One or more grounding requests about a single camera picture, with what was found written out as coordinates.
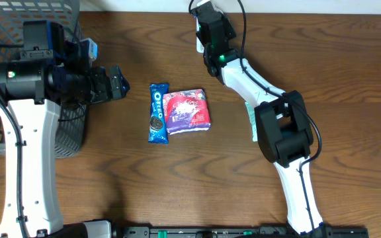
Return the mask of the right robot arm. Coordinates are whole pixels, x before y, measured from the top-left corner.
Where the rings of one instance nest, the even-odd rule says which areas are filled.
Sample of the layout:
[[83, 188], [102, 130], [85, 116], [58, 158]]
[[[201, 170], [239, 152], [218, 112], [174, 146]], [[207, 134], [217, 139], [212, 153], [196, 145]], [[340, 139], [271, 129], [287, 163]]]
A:
[[188, 11], [196, 19], [196, 37], [209, 74], [253, 107], [257, 143], [278, 171], [289, 226], [300, 237], [319, 237], [323, 219], [310, 179], [310, 163], [319, 153], [312, 154], [310, 148], [321, 136], [302, 95], [270, 84], [250, 66], [244, 48], [230, 46], [235, 30], [213, 2], [190, 3]]

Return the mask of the teal wet wipes packet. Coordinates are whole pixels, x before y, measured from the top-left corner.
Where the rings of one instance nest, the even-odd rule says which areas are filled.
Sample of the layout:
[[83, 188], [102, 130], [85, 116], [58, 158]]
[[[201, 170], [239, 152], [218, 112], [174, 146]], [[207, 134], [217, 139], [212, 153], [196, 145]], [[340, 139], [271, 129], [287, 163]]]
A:
[[251, 124], [252, 140], [254, 142], [257, 142], [258, 137], [257, 137], [257, 127], [256, 127], [256, 121], [255, 121], [255, 111], [254, 111], [254, 108], [248, 102], [245, 102], [245, 106], [247, 109], [249, 122]]

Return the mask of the blue Oreo cookie pack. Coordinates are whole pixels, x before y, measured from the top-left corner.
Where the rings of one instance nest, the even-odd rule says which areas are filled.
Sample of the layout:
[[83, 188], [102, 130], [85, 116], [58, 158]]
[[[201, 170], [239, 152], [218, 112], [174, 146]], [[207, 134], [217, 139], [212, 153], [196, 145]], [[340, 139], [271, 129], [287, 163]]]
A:
[[168, 93], [169, 84], [151, 84], [150, 87], [151, 108], [149, 121], [150, 143], [168, 144], [168, 135], [163, 110], [163, 96]]

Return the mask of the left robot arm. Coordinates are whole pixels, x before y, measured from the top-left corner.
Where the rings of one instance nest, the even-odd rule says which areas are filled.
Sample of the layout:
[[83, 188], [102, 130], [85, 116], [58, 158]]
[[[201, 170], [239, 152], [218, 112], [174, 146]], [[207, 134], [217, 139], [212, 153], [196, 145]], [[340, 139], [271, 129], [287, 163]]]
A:
[[5, 134], [5, 207], [0, 237], [121, 237], [106, 219], [67, 225], [56, 190], [56, 132], [62, 108], [123, 99], [130, 85], [117, 66], [93, 67], [91, 40], [65, 39], [47, 20], [23, 24], [18, 60], [0, 63]]

